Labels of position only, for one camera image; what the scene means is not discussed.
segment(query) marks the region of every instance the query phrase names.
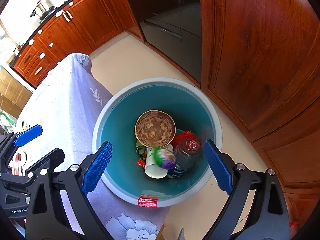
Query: white paper cup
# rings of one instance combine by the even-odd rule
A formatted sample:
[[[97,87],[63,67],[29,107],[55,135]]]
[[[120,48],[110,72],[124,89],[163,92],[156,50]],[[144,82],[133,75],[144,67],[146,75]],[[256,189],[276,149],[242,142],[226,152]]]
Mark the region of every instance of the white paper cup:
[[[166,148],[168,150],[173,150],[173,147],[171,146],[171,144],[168,144],[167,146],[163,147]],[[162,179],[165,176],[167,176],[168,174],[168,170],[165,170],[163,168],[160,168],[156,162],[155,159],[152,155],[153,150],[152,148],[147,148],[147,159],[146,159],[146,167],[144,169],[145,173],[153,178],[153,179]]]

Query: kitchen counter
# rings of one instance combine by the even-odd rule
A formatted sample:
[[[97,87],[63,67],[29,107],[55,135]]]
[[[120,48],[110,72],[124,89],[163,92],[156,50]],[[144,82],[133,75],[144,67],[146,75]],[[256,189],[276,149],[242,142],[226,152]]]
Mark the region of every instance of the kitchen counter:
[[[52,11],[51,14],[49,14],[44,20],[42,20],[41,24],[38,26],[38,28],[36,28],[36,30],[32,33],[32,35],[28,38],[28,40],[24,43],[24,45],[22,46],[21,50],[19,51],[19,54],[10,62],[10,67],[13,68],[16,61],[18,60],[19,56],[22,54],[23,50],[26,48],[26,46],[28,45],[29,41],[36,35],[36,33],[41,30],[41,28],[60,10],[62,10],[62,8],[64,6],[66,6],[68,3],[72,2],[73,0],[67,0],[65,1],[61,6],[57,7],[54,11]]]

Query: stainless steel pot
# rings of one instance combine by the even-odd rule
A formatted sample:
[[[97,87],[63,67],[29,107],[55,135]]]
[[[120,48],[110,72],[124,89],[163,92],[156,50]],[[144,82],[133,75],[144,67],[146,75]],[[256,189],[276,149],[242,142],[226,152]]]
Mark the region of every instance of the stainless steel pot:
[[[49,11],[50,8],[54,7],[52,0],[44,0],[44,7],[47,9],[47,11]]]
[[[37,15],[40,20],[43,20],[53,10],[54,4],[52,3],[52,0],[39,0],[30,17]]]

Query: brown paper bowl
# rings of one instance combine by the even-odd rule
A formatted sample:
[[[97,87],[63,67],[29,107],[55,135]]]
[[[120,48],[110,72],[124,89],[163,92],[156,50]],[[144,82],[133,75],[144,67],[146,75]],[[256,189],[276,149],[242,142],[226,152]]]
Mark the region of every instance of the brown paper bowl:
[[[173,140],[176,125],[170,115],[149,110],[138,118],[134,133],[138,141],[146,147],[164,147]]]

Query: beige floor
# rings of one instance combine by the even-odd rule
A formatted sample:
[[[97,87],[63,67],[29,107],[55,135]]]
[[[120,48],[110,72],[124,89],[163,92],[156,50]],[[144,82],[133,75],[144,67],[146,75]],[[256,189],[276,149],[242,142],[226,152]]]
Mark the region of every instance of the beige floor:
[[[135,81],[150,77],[171,77],[191,83],[166,60],[127,33],[109,41],[90,57],[93,76],[112,94]],[[264,172],[266,166],[251,144],[217,106],[215,109],[222,126],[222,151],[228,153],[236,163],[241,162],[251,170]],[[242,229],[253,195],[250,192],[235,231]],[[185,229],[186,240],[202,239],[227,198],[212,176],[195,196],[170,208],[165,219],[165,239],[176,240],[182,227]]]

